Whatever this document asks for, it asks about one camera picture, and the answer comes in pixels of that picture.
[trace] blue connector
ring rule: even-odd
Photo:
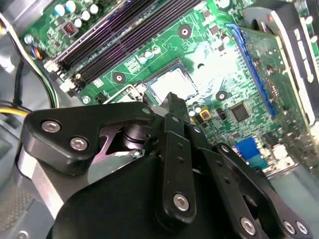
[[[259,91],[259,93],[261,94],[261,97],[263,98],[264,102],[265,102],[265,105],[267,107],[267,110],[268,112],[270,113],[271,117],[275,117],[277,115],[276,113],[276,110],[275,110],[275,107],[274,105],[270,102],[269,100],[269,97],[266,93],[266,90],[265,90],[265,87],[264,87],[264,84],[263,82],[261,81],[259,75],[258,75],[258,72],[253,64],[253,61],[248,53],[248,50],[246,48],[246,43],[245,43],[245,40],[241,34],[241,30],[240,28],[233,24],[233,23],[227,23],[226,24],[227,27],[230,27],[232,32],[233,32],[233,35],[236,39],[236,42],[238,43],[238,46],[243,54],[243,57],[245,58],[246,62],[247,62],[247,65],[248,65],[248,68],[249,68],[249,71],[250,73],[252,74],[252,77],[255,81],[255,84],[257,86],[257,89]]]

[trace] metal screw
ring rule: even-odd
[[[225,145],[222,145],[221,148],[222,148],[225,152],[229,153],[229,149],[228,149]]]
[[[145,108],[143,108],[142,111],[143,111],[145,114],[148,114],[148,115],[151,113],[148,109],[145,109]]]
[[[71,147],[77,151],[83,151],[88,148],[88,142],[80,137],[75,137],[70,141]]]
[[[143,152],[140,149],[136,149],[133,153],[134,156],[139,157],[143,154]]]
[[[28,239],[29,238],[29,234],[25,231],[20,231],[18,233],[18,236],[16,237],[16,239]]]
[[[303,233],[303,234],[308,234],[308,230],[307,230],[307,228],[303,225],[303,224],[301,224],[300,222],[296,222],[296,224],[297,224],[297,227],[298,227],[298,229]]]
[[[175,121],[175,122],[179,122],[179,119],[178,118],[176,118],[176,117],[172,117],[172,119]]]
[[[27,45],[31,45],[33,43],[33,37],[30,34],[25,35],[24,42]]]
[[[176,193],[173,197],[173,201],[180,211],[186,212],[189,209],[189,202],[184,195]]]
[[[285,228],[291,233],[296,234],[295,228],[287,221],[284,221]]]
[[[52,120],[48,120],[42,123],[42,129],[49,133],[57,133],[61,130],[61,126]]]
[[[84,104],[88,104],[88,103],[90,103],[90,101],[91,101],[91,99],[90,99],[90,97],[88,97],[88,96],[84,96],[84,97],[82,98],[82,102],[83,102]]]
[[[256,229],[250,220],[247,218],[241,218],[240,223],[243,229],[245,229],[249,235],[254,236],[256,234]]]
[[[200,128],[198,128],[197,126],[194,127],[194,130],[197,132],[197,133],[200,133]]]

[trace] black plastic arm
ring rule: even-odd
[[[98,138],[103,127],[113,124],[125,127],[132,123],[144,125],[154,118],[154,112],[140,102],[36,111],[25,119],[21,142],[32,157],[62,173],[80,175],[89,168],[99,151]],[[43,124],[49,120],[58,124],[51,127],[60,130],[44,130]],[[70,142],[75,137],[84,139],[87,148],[72,148]]]

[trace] motherboard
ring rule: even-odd
[[[21,40],[84,105],[173,92],[212,145],[268,176],[317,174],[313,20],[306,0],[56,0]]]

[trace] microchip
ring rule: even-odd
[[[235,105],[230,110],[236,118],[237,122],[241,122],[249,118],[249,114],[244,103]]]
[[[211,15],[210,10],[206,10],[203,12],[204,13],[204,17],[209,17]]]
[[[219,51],[225,50],[225,46],[224,46],[224,45],[219,46],[219,47],[218,47],[218,50],[219,50]]]
[[[60,16],[58,16],[58,18],[56,19],[56,23],[57,23],[58,26],[61,25],[61,24],[63,24],[63,23],[64,23],[63,18],[60,17]]]
[[[108,100],[108,97],[106,97],[102,92],[98,93],[96,97],[94,98],[99,104],[103,104],[105,101]]]
[[[233,133],[233,137],[234,137],[234,138],[239,138],[239,137],[240,137],[240,134],[239,134],[238,132]]]
[[[146,88],[159,104],[172,92],[187,101],[198,94],[194,82],[181,62],[174,62],[152,76]]]
[[[208,120],[211,118],[211,114],[209,113],[208,110],[203,110],[199,115],[202,117],[204,121]]]
[[[201,126],[202,126],[203,128],[207,128],[207,127],[208,127],[208,123],[203,123]]]
[[[213,34],[213,35],[215,35],[219,32],[219,28],[217,25],[210,27],[209,30],[210,30],[211,34]]]
[[[222,120],[227,119],[227,116],[226,116],[225,112],[224,112],[221,108],[217,108],[217,109],[216,109],[216,112],[218,113],[219,117],[220,117]]]

